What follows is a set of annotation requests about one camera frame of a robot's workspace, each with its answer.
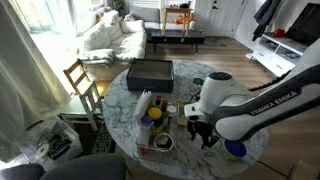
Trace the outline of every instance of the black box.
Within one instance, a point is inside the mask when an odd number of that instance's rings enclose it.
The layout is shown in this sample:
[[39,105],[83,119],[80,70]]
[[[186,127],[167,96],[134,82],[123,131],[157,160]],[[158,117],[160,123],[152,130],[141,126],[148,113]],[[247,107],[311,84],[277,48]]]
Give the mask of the black box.
[[171,60],[134,59],[127,74],[129,91],[171,93],[174,70]]

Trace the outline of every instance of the bottle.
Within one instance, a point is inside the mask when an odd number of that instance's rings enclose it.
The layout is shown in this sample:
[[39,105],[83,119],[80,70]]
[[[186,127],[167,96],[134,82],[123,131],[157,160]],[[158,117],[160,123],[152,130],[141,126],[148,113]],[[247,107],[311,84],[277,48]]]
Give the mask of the bottle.
[[160,106],[161,106],[161,94],[160,94],[160,93],[157,93],[157,94],[156,94],[155,106],[156,106],[156,107],[159,107],[159,108],[160,108]]
[[161,111],[162,112],[166,112],[167,111],[167,106],[168,106],[168,101],[166,99],[162,99]]
[[140,132],[138,136],[138,143],[149,145],[153,133],[153,122],[150,116],[143,116],[141,118]]
[[152,118],[154,129],[153,135],[157,135],[163,131],[163,119],[161,109],[158,107],[153,107],[148,110],[148,115]]
[[167,111],[163,112],[162,113],[162,119],[163,119],[162,126],[164,129],[166,129],[168,126],[168,118],[169,118],[169,113]]
[[163,123],[163,119],[161,118],[162,112],[160,108],[153,107],[148,110],[148,115],[152,118],[154,127],[159,127]]
[[168,106],[167,111],[169,113],[168,117],[168,124],[171,123],[172,118],[176,115],[177,113],[177,108],[175,106]]

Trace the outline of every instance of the jar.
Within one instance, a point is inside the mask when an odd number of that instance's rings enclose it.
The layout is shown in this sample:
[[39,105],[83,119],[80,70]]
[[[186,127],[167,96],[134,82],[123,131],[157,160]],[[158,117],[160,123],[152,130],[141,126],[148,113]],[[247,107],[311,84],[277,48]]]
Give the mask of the jar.
[[171,124],[171,120],[172,118],[176,115],[177,113],[177,108],[175,106],[168,106],[167,107],[167,111],[168,111],[168,123],[167,124]]
[[148,115],[152,118],[154,127],[159,127],[163,123],[163,119],[161,118],[162,112],[160,108],[153,107],[148,110]]

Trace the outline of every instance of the door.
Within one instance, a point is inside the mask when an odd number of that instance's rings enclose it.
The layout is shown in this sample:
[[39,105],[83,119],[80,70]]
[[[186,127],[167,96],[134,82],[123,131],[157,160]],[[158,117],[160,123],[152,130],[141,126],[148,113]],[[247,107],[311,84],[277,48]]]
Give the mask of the door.
[[241,19],[247,0],[213,0],[206,36],[232,37]]

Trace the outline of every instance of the wooden chair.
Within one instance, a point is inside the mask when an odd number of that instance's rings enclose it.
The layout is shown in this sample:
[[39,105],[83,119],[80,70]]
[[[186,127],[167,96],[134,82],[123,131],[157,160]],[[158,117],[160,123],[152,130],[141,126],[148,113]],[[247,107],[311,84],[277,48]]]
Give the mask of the wooden chair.
[[[88,75],[79,59],[77,59],[77,61],[68,69],[63,70],[63,72],[75,90],[76,95],[80,95],[81,91],[86,89],[91,84],[91,81],[89,80]],[[95,83],[97,85],[99,96],[104,98],[104,95],[106,94],[110,85],[110,81],[96,80]]]
[[[84,93],[72,97],[60,113],[63,120],[71,126],[74,123],[91,124],[93,131],[97,131],[94,114],[103,115],[101,97],[95,81],[91,82]],[[74,120],[75,118],[88,118],[89,121]]]

